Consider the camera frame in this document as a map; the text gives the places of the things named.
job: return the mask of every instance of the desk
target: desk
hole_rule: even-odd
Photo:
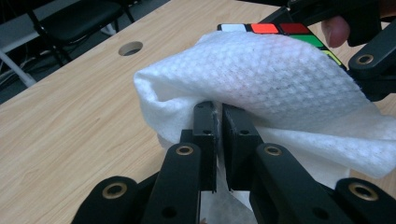
[[[172,0],[0,105],[0,222],[68,223],[101,180],[139,182],[157,172],[163,150],[143,121],[133,74],[191,47],[219,23],[257,22],[275,9]],[[133,41],[143,48],[120,56]],[[395,95],[379,106],[396,116]],[[395,176],[375,183],[395,197]]]

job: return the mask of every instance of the chair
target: chair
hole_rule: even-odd
[[[64,63],[58,52],[67,61],[72,58],[64,50],[65,46],[77,44],[111,22],[115,22],[119,31],[117,18],[126,13],[131,23],[134,18],[123,0],[80,0],[40,20],[31,7],[32,0],[23,0],[27,14],[35,30],[43,37],[50,51],[60,66]]]

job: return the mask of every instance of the paper towel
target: paper towel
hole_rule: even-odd
[[[280,144],[319,182],[353,168],[380,177],[396,165],[396,119],[382,116],[320,50],[283,35],[214,32],[134,75],[144,118],[169,144],[193,107],[244,108],[265,142]]]

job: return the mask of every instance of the dark floor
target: dark floor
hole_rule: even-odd
[[[137,21],[168,1],[169,0],[141,0],[138,4],[132,5],[130,10],[134,19]],[[119,19],[120,29],[123,29],[130,24],[130,21],[125,15]],[[67,49],[67,51],[69,51],[72,58],[77,58],[77,56],[83,54],[107,38],[108,35],[98,32],[84,40],[80,45]],[[36,81],[49,76],[57,69],[59,69],[59,65],[56,63],[52,55],[46,51],[42,52],[41,56],[34,58],[23,67],[23,71],[29,73]],[[0,81],[0,104],[26,90],[25,85],[15,74],[7,78],[3,78]]]

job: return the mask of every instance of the textured white fabric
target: textured white fabric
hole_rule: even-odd
[[[328,56],[287,36],[214,32],[138,71],[134,84],[147,123],[171,144],[210,100],[246,109],[264,141],[330,187],[348,168],[380,177],[396,165],[396,119]]]

